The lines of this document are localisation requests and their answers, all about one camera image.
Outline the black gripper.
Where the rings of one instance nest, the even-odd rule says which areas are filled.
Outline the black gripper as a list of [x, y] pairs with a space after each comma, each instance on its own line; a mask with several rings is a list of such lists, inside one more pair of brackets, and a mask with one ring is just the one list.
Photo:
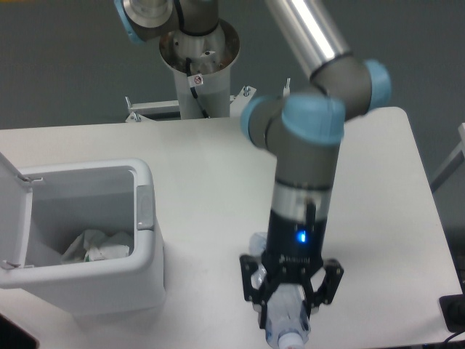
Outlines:
[[[301, 223], [271, 211], [262, 261], [248, 254], [239, 257], [243, 297], [258, 310], [260, 329], [266, 327], [268, 302], [281, 283], [302, 286], [307, 317], [322, 303], [333, 302], [344, 269], [339, 261], [321, 257], [326, 225], [326, 219]], [[322, 267], [325, 275], [315, 291], [311, 278]]]

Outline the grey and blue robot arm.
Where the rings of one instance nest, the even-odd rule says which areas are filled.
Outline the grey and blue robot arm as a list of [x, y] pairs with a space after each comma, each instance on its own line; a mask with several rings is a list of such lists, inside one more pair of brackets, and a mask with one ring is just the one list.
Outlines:
[[[184, 119], [230, 113], [227, 74], [239, 51], [234, 28], [216, 1], [116, 1], [135, 43], [159, 40], [177, 80]], [[332, 302], [343, 270], [321, 256], [339, 147], [346, 121], [385, 106], [392, 93], [386, 68], [357, 60], [321, 1], [268, 1], [267, 8], [295, 54], [308, 87], [260, 97], [243, 110], [244, 135], [277, 159], [267, 244], [243, 255], [243, 293], [263, 329], [306, 321]]]

